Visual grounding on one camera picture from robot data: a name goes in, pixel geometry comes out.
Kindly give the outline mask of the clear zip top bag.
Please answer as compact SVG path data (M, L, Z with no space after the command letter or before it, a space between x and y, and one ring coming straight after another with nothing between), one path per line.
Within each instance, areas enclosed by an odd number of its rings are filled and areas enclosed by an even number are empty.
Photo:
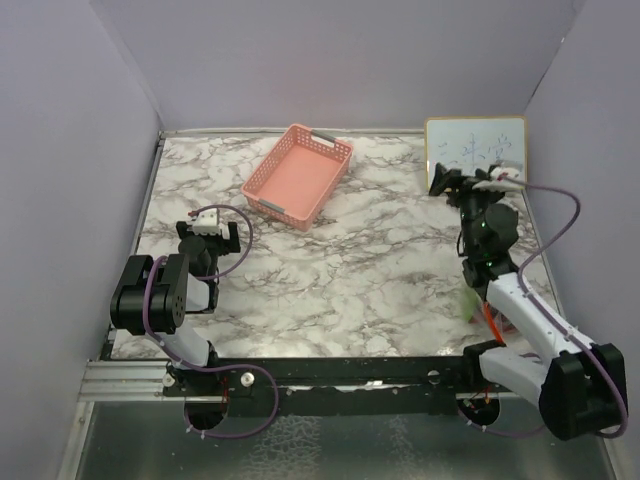
M464 287L462 289L461 315L462 315L462 296L463 296L463 290L465 288L469 288L469 287ZM504 335L506 333L512 333L516 331L514 325L500 311L498 311L496 308L491 306L489 303L482 301L478 296L478 294L477 294L477 297L478 297L478 313L475 315L474 321L472 323L484 324L486 327L489 328L490 332L492 333L492 335L497 341L504 342Z

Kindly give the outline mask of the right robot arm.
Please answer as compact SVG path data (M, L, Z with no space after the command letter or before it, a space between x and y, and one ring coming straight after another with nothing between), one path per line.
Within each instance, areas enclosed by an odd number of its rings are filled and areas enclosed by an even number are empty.
M467 286L505 315L533 349L525 357L499 339L473 345L463 353L459 378L472 391L495 383L519 395L537 407L560 440L584 434L619 438L629 420L622 352L595 343L566 321L526 279L529 263L511 258L519 217L502 199L524 184L516 170L499 165L472 175L434 167L430 196L446 195L460 214L457 253Z

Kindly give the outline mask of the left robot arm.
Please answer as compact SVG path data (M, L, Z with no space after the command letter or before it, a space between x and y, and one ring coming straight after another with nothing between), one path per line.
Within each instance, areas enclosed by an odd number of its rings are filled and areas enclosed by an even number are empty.
M114 328L146 336L172 353L186 382L206 395L220 385L217 353L210 341L186 323L188 314L213 312L218 304L218 259L241 251L238 225L176 223L178 250L164 260L128 258L110 303Z

